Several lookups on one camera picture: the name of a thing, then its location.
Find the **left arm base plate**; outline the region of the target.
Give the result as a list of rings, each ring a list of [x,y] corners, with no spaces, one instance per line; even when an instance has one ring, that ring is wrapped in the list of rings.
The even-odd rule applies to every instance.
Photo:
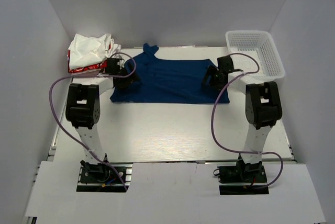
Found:
[[[131,168],[115,166],[116,172],[103,164],[89,164],[81,161],[80,174],[76,186],[77,192],[90,193],[125,193],[130,185]]]

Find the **blue t shirt with print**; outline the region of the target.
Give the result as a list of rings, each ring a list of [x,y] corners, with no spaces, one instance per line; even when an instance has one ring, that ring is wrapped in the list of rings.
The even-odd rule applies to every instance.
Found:
[[[155,54],[158,46],[145,43],[143,52],[135,56],[136,74],[140,80],[126,89],[116,87],[113,103],[213,104],[219,91],[202,86],[207,68],[214,63],[202,60],[165,60]]]

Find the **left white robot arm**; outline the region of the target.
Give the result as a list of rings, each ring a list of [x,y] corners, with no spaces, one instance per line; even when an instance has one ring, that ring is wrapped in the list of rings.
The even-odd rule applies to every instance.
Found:
[[[97,129],[101,116],[101,94],[112,88],[127,89],[132,83],[140,81],[134,59],[123,65],[120,61],[119,58],[109,58],[97,77],[88,77],[82,83],[71,83],[69,86],[65,117],[79,134],[86,162],[90,164],[108,162]]]

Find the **white perforated plastic basket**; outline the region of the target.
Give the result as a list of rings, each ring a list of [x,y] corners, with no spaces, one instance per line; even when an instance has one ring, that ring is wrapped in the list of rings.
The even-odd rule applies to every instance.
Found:
[[[285,76],[285,70],[272,36],[266,31],[234,30],[226,32],[226,43],[236,69],[255,70],[254,61],[260,66],[257,79],[275,81]]]

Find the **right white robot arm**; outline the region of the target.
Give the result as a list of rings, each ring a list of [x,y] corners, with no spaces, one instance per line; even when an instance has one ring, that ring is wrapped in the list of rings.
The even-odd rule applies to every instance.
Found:
[[[266,139],[276,125],[276,122],[282,117],[282,105],[278,86],[275,81],[262,82],[253,78],[251,75],[260,71],[260,65],[253,57],[242,53],[244,56],[256,65],[255,71],[245,72],[234,67],[232,56],[236,53],[228,54],[217,59],[217,66],[210,65],[203,78],[202,84],[209,84],[219,91],[211,112],[211,135],[217,146],[225,151],[236,153],[243,162],[236,168],[237,177],[247,182],[255,176],[255,168],[262,161],[262,155]],[[245,95],[245,117],[249,123],[247,137],[244,148],[241,151],[233,150],[222,146],[214,131],[214,117],[218,102],[227,90],[233,85]]]

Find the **white and red t shirt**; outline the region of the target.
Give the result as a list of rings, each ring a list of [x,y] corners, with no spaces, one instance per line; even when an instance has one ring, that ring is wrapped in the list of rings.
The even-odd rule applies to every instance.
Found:
[[[68,47],[68,72],[71,75],[96,71],[106,66],[106,60],[121,51],[111,34],[86,37],[75,34]]]

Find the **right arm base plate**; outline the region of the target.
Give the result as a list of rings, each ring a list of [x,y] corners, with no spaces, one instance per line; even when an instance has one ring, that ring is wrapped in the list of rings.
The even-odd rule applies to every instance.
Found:
[[[235,166],[218,166],[213,171],[218,178],[220,195],[267,195],[267,177],[264,166],[259,172],[242,177]]]

